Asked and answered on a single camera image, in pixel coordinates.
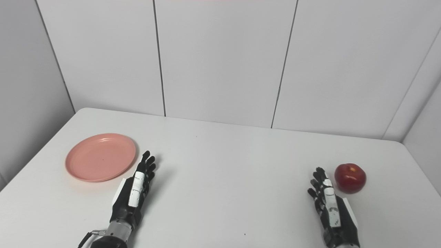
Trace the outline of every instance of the white wall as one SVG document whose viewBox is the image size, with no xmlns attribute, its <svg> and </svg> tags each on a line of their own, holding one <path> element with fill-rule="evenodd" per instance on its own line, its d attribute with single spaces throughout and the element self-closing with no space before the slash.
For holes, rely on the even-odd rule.
<svg viewBox="0 0 441 248">
<path fill-rule="evenodd" d="M 35 2 L 0 1 L 0 190 L 73 114 Z"/>
<path fill-rule="evenodd" d="M 438 0 L 300 0 L 273 127 L 381 139 L 440 16 Z"/>
<path fill-rule="evenodd" d="M 404 139 L 404 145 L 441 194 L 441 84 Z"/>
<path fill-rule="evenodd" d="M 271 127 L 293 0 L 157 0 L 167 116 Z"/>
<path fill-rule="evenodd" d="M 37 0 L 75 110 L 163 115 L 152 0 Z"/>
<path fill-rule="evenodd" d="M 438 77 L 438 0 L 37 2 L 76 109 L 401 141 Z"/>
<path fill-rule="evenodd" d="M 430 48 L 383 139 L 402 142 L 441 78 L 441 34 Z"/>
</svg>

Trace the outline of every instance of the black robotic finger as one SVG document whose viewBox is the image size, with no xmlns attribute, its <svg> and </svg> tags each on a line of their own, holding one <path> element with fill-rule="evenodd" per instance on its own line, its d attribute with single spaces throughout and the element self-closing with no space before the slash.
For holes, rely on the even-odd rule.
<svg viewBox="0 0 441 248">
<path fill-rule="evenodd" d="M 150 166 L 151 164 L 153 164 L 153 162 L 155 162 L 155 156 L 151 156 L 149 159 L 147 159 L 146 165 Z"/>
<path fill-rule="evenodd" d="M 328 179 L 328 176 L 326 175 L 326 172 L 322 167 L 317 167 L 315 170 L 317 172 L 318 177 L 320 177 L 321 182 Z"/>
<path fill-rule="evenodd" d="M 317 171 L 314 171 L 312 173 L 312 176 L 315 178 L 315 180 L 317 180 L 318 182 L 322 182 L 322 179 L 320 178 L 319 174 Z"/>
<path fill-rule="evenodd" d="M 154 171 L 150 172 L 148 174 L 148 177 L 149 177 L 149 182 L 150 182 L 155 177 L 155 172 Z"/>
<path fill-rule="evenodd" d="M 315 191 L 318 193 L 318 191 L 320 190 L 320 183 L 317 182 L 317 180 L 315 179 L 312 179 L 310 183 L 315 188 Z"/>
<path fill-rule="evenodd" d="M 146 160 L 150 157 L 150 151 L 147 150 L 143 155 L 142 155 L 142 159 L 141 159 L 141 163 L 145 163 Z"/>
<path fill-rule="evenodd" d="M 309 195 L 312 197 L 312 199 L 316 199 L 316 198 L 317 198 L 317 193 L 315 192 L 314 189 L 309 188 L 309 189 L 308 189 L 308 193 L 309 193 Z"/>
<path fill-rule="evenodd" d="M 148 175 L 150 172 L 154 171 L 155 169 L 156 169 L 156 164 L 152 164 L 152 165 L 150 165 L 149 168 L 147 169 L 147 175 Z"/>
</svg>

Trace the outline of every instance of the robotic hand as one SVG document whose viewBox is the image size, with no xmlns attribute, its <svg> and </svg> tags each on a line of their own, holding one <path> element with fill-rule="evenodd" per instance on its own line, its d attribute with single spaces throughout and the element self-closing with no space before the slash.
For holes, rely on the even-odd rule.
<svg viewBox="0 0 441 248">
<path fill-rule="evenodd" d="M 93 230 L 86 234 L 78 248 L 93 235 L 103 236 L 95 240 L 90 248 L 127 248 L 131 232 L 141 222 L 141 208 L 150 189 L 150 181 L 155 176 L 155 157 L 146 151 L 132 177 L 123 179 L 114 199 L 112 216 L 107 230 Z"/>
<path fill-rule="evenodd" d="M 335 195 L 326 172 L 317 167 L 311 180 L 314 189 L 308 193 L 314 199 L 315 209 L 323 225 L 323 239 L 329 248 L 359 248 L 357 220 L 346 198 Z"/>
</svg>

